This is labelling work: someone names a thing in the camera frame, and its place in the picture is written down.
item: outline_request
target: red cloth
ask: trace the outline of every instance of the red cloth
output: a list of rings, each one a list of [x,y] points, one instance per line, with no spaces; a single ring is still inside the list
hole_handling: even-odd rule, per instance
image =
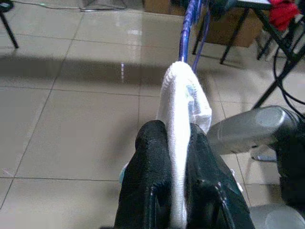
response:
[[[279,31],[284,31],[295,15],[299,14],[297,6],[290,0],[269,0],[272,8],[270,10],[270,23]]]

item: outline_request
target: white towel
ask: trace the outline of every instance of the white towel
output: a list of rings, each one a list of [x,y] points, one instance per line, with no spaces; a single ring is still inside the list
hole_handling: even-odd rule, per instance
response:
[[[172,163],[171,228],[186,228],[184,199],[185,165],[191,135],[190,123],[207,133],[212,110],[196,75],[184,62],[175,62],[167,70],[161,89],[157,119],[164,122]]]

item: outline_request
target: chair leg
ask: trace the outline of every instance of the chair leg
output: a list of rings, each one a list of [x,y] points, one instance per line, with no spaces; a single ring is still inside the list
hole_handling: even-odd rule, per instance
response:
[[[229,50],[230,50],[230,48],[231,48],[231,46],[232,46],[232,44],[234,42],[234,40],[235,40],[239,30],[240,30],[240,28],[241,28],[245,18],[248,16],[248,14],[249,14],[249,9],[246,8],[244,10],[243,14],[241,15],[241,17],[239,18],[238,24],[237,24],[237,26],[236,26],[236,28],[235,28],[235,30],[233,32],[232,37],[230,38],[229,44],[227,45],[227,47],[226,47],[226,49],[224,51],[224,54],[223,54],[223,56],[222,56],[222,58],[220,60],[220,64],[223,64],[225,58],[227,57],[227,54],[228,54],[228,52],[229,52]]]
[[[16,41],[16,39],[15,39],[15,37],[14,37],[14,34],[13,34],[13,32],[11,31],[10,26],[9,26],[9,24],[8,24],[8,21],[6,20],[6,18],[5,18],[5,16],[4,16],[4,13],[3,13],[2,11],[0,11],[0,17],[1,17],[1,20],[2,20],[2,22],[3,22],[3,24],[4,24],[4,26],[5,26],[6,31],[8,32],[8,34],[9,34],[9,36],[10,36],[11,42],[14,44],[15,49],[19,48],[19,46],[18,46],[18,44],[17,44],[17,41]]]

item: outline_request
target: cardboard box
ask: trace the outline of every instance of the cardboard box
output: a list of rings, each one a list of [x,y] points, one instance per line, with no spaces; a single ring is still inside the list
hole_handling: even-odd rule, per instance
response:
[[[228,11],[218,21],[211,18],[206,42],[227,45],[243,12],[243,8],[234,8]],[[199,23],[197,26],[197,31],[199,31],[200,25],[201,24]],[[249,47],[254,39],[260,34],[262,28],[263,24],[257,18],[255,13],[250,10],[249,15],[244,20],[244,23],[241,26],[233,45]]]
[[[145,0],[145,12],[163,13],[171,15],[185,15],[185,9],[181,6],[171,4],[171,0]]]

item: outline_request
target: blue wire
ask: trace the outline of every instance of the blue wire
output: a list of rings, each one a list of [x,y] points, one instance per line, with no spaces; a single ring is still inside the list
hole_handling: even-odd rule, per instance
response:
[[[209,31],[211,14],[210,14],[210,9],[209,9],[208,5],[206,6],[206,8],[207,8],[207,11],[206,11],[206,15],[204,16],[203,38],[202,38],[202,41],[201,41],[201,44],[200,44],[199,52],[196,54],[196,58],[195,58],[195,61],[193,63],[193,66],[192,66],[192,70],[193,70],[194,73],[196,72],[197,64],[198,64],[198,61],[199,61],[199,58],[200,58],[200,54],[203,50],[203,45],[205,43],[206,36],[208,34],[208,31]]]

